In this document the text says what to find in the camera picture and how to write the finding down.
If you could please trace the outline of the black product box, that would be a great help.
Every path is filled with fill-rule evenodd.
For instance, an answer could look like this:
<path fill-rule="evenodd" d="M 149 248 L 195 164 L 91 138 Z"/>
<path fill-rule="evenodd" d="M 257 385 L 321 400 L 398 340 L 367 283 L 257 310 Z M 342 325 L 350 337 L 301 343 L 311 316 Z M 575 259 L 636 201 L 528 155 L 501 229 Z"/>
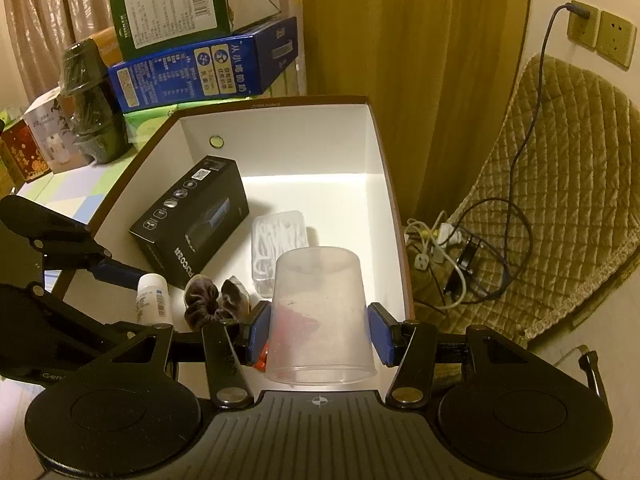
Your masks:
<path fill-rule="evenodd" d="M 129 233 L 152 269 L 183 288 L 249 213 L 236 162 L 208 155 L 171 185 Z"/>

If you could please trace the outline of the red snack packet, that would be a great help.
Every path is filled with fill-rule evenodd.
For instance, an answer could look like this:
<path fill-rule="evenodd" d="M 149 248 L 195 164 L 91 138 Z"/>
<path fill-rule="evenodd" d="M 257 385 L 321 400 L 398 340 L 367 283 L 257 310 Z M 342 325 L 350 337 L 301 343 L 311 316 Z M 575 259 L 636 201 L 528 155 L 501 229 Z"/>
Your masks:
<path fill-rule="evenodd" d="M 271 315 L 269 338 L 262 347 L 255 370 L 265 373 L 268 365 L 270 340 L 274 340 L 273 349 L 276 350 L 276 367 L 293 367 L 298 364 L 299 349 L 320 327 L 320 322 L 310 315 L 306 315 L 289 307 L 276 307 Z"/>

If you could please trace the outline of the white illustrated box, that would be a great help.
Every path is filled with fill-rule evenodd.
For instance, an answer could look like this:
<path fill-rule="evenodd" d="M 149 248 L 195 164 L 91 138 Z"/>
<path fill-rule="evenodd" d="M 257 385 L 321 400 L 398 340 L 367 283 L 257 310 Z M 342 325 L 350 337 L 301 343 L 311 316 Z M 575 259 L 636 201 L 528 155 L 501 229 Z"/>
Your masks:
<path fill-rule="evenodd" d="M 91 159 L 75 144 L 62 110 L 61 89 L 38 96 L 23 115 L 39 151 L 54 174 L 88 166 Z"/>

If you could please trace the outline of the dark wrapped bottle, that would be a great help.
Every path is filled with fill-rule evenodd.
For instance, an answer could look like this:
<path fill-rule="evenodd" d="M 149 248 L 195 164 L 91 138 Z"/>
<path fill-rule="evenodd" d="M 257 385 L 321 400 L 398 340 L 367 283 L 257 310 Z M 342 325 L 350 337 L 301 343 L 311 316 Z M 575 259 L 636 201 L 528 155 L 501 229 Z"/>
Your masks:
<path fill-rule="evenodd" d="M 124 118 L 98 46 L 84 39 L 62 55 L 63 112 L 76 148 L 104 165 L 129 150 Z"/>

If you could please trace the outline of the dark brown hair scrunchie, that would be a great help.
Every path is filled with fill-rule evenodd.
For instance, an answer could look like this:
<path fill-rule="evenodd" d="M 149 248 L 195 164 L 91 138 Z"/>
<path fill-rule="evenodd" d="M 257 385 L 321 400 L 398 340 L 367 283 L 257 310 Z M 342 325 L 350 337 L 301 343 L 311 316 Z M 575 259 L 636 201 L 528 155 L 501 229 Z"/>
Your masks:
<path fill-rule="evenodd" d="M 186 284 L 183 301 L 184 319 L 194 333 L 216 321 L 243 321 L 252 308 L 248 291 L 234 275 L 225 280 L 221 288 L 207 276 L 195 275 Z"/>

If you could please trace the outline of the white power strip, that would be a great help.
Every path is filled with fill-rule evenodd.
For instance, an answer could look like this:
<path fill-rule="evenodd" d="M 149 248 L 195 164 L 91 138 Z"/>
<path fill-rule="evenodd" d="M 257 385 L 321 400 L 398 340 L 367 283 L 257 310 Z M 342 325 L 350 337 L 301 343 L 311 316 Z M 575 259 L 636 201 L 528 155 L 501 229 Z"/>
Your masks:
<path fill-rule="evenodd" d="M 431 226 L 421 220 L 410 218 L 404 227 L 405 243 L 416 235 L 419 239 L 418 254 L 413 258 L 416 270 L 426 271 L 431 263 L 442 264 L 445 261 L 456 266 L 449 255 L 448 247 L 462 242 L 462 234 L 451 223 L 445 221 L 446 211 L 441 211 Z"/>

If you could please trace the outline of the white pill bottle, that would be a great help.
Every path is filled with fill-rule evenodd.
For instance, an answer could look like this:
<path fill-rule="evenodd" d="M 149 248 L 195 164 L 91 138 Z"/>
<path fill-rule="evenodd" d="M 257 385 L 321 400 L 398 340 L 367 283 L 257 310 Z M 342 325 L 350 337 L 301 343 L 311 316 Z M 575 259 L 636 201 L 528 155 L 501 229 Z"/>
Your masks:
<path fill-rule="evenodd" d="M 160 274 L 148 273 L 139 278 L 136 313 L 141 325 L 172 324 L 168 285 Z"/>

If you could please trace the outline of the checkered tablecloth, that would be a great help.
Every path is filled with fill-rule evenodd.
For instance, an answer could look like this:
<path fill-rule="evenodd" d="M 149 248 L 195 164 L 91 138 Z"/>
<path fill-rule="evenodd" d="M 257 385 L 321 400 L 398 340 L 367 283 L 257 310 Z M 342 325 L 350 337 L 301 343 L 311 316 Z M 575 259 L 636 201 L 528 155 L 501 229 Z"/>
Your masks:
<path fill-rule="evenodd" d="M 25 184 L 17 194 L 63 216 L 88 224 L 100 203 L 138 151 L 132 148 L 116 162 L 47 174 Z"/>

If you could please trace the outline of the wall socket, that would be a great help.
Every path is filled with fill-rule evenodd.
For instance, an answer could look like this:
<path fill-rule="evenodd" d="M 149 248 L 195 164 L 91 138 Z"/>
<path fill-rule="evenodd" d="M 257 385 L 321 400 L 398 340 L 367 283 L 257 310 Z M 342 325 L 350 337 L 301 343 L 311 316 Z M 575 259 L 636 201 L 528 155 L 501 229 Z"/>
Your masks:
<path fill-rule="evenodd" d="M 622 70 L 629 70 L 638 39 L 638 27 L 620 16 L 572 0 L 567 38 L 596 52 Z"/>

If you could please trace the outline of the blue cardboard box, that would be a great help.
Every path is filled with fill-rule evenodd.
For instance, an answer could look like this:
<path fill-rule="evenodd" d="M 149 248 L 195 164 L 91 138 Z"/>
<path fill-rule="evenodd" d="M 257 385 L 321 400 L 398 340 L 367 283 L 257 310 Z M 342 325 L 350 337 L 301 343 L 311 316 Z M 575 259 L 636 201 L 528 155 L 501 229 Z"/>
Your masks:
<path fill-rule="evenodd" d="M 108 69 L 123 112 L 259 96 L 298 55 L 297 18 L 279 18 L 236 36 L 200 41 Z"/>

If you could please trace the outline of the large brown storage box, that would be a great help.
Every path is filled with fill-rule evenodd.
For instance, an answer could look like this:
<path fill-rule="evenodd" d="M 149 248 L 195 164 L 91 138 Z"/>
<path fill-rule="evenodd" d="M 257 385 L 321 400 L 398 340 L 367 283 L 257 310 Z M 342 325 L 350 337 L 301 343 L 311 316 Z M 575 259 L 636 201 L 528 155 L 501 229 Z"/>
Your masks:
<path fill-rule="evenodd" d="M 369 104 L 361 96 L 282 98 L 178 110 L 111 186 L 89 219 L 96 241 L 130 266 L 148 264 L 130 226 L 216 151 L 239 167 L 252 217 L 299 211 L 311 244 L 350 250 L 367 302 L 413 314 L 398 207 Z"/>

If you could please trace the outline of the red gold patterned box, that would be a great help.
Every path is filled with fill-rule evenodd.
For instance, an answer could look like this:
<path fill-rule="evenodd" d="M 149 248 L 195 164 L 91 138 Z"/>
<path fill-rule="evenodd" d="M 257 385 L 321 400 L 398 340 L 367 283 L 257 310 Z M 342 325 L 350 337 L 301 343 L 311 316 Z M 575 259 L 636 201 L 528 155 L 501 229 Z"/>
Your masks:
<path fill-rule="evenodd" d="M 1 140 L 25 182 L 32 182 L 50 172 L 50 167 L 32 136 L 32 130 L 24 119 L 5 128 L 1 133 Z"/>

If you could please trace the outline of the translucent plastic cup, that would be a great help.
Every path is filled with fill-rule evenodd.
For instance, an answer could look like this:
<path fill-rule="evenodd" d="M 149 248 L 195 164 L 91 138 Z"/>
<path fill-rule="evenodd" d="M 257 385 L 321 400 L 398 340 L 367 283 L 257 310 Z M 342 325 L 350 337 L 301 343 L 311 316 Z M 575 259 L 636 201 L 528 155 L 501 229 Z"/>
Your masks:
<path fill-rule="evenodd" d="M 293 367 L 276 367 L 270 340 L 266 376 L 290 386 L 336 386 L 376 374 L 360 260 L 339 247 L 306 247 L 277 260 L 271 314 L 289 307 L 320 322 Z"/>

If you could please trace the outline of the green tissue pack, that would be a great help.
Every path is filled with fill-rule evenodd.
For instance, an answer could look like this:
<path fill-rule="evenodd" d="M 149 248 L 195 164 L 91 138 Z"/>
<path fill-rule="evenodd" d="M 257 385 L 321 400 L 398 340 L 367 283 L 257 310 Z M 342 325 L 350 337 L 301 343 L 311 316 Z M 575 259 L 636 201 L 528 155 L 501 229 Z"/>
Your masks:
<path fill-rule="evenodd" d="M 177 110 L 187 110 L 196 106 L 197 102 L 187 102 L 126 113 L 124 119 L 130 144 L 136 150 L 140 150 Z"/>

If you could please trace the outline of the green white carton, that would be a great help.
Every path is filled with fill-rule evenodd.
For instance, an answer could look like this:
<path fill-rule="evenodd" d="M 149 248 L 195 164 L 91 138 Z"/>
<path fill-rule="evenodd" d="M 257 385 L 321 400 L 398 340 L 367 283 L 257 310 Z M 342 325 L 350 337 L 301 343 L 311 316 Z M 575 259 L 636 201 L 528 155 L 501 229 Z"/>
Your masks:
<path fill-rule="evenodd" d="M 280 0 L 110 0 L 122 58 L 228 37 L 281 12 Z"/>

